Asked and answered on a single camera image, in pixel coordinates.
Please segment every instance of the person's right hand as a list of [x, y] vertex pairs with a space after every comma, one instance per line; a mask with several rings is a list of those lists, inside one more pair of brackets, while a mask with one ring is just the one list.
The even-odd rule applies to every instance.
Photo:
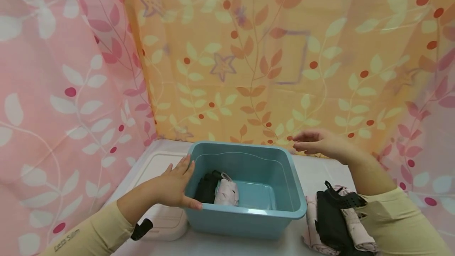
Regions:
[[296, 151], [305, 154], [324, 154], [326, 157], [338, 160], [341, 164], [348, 165], [350, 155], [357, 149], [352, 143], [341, 136], [324, 129], [303, 130], [293, 137]]

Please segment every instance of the star pattern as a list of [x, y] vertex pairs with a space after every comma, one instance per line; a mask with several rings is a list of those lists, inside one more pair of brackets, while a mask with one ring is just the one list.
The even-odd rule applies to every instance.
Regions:
[[161, 5], [161, 0], [140, 0], [145, 7], [144, 10], [144, 17], [152, 17], [156, 13], [159, 14], [159, 16], [163, 16], [164, 14], [164, 8]]
[[215, 65], [213, 66], [210, 74], [217, 74], [218, 77], [222, 82], [226, 79], [227, 73], [236, 74], [236, 70], [232, 66], [232, 61], [234, 60], [234, 56], [226, 56], [222, 57], [219, 53], [214, 55]]

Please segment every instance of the beige sleeve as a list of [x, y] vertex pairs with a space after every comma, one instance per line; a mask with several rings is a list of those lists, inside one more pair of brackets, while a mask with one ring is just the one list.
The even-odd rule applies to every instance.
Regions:
[[439, 233], [400, 188], [377, 196], [361, 196], [368, 205], [356, 211], [366, 214], [361, 222], [383, 256], [452, 255]]
[[39, 256], [108, 256], [134, 230], [120, 213], [117, 202], [102, 208], [48, 246]]

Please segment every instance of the folded pink shirt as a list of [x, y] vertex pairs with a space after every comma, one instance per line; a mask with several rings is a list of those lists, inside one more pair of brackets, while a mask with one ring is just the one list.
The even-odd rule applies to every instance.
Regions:
[[323, 244], [316, 231], [315, 221], [317, 220], [316, 195], [306, 196], [306, 222], [308, 227], [303, 231], [302, 237], [305, 244], [313, 250], [325, 255], [338, 255], [340, 252]]

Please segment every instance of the red dot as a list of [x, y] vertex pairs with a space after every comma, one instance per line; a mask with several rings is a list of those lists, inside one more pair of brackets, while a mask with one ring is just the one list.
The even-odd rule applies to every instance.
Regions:
[[65, 226], [66, 224], [64, 222], [60, 223], [59, 225], [57, 225], [56, 227], [54, 227], [54, 230], [52, 230], [52, 232], [54, 232], [55, 234], [59, 233], [60, 231], [62, 231], [63, 229], [65, 229]]
[[311, 68], [312, 70], [314, 70], [314, 69], [317, 68], [317, 67], [318, 67], [318, 62], [317, 62], [317, 61], [312, 61], [312, 62], [310, 62], [310, 68]]
[[427, 49], [436, 49], [437, 46], [438, 46], [437, 41], [431, 41], [427, 44]]
[[68, 97], [76, 96], [76, 89], [74, 89], [74, 87], [69, 87], [65, 89], [65, 95], [67, 95]]
[[436, 202], [435, 199], [430, 198], [430, 197], [426, 197], [426, 198], [424, 199], [424, 201], [425, 201], [425, 203], [427, 203], [427, 205], [431, 205], [431, 206], [435, 206], [435, 205], [438, 204], [438, 202]]
[[225, 0], [223, 2], [223, 7], [225, 8], [225, 10], [228, 10], [231, 7], [231, 2], [228, 0]]
[[419, 6], [425, 5], [429, 0], [416, 0], [416, 4]]
[[435, 18], [439, 18], [442, 16], [443, 13], [444, 13], [444, 8], [438, 8], [434, 11], [433, 16]]
[[368, 76], [368, 70], [363, 70], [361, 73], [360, 73], [360, 77], [362, 78], [365, 78]]

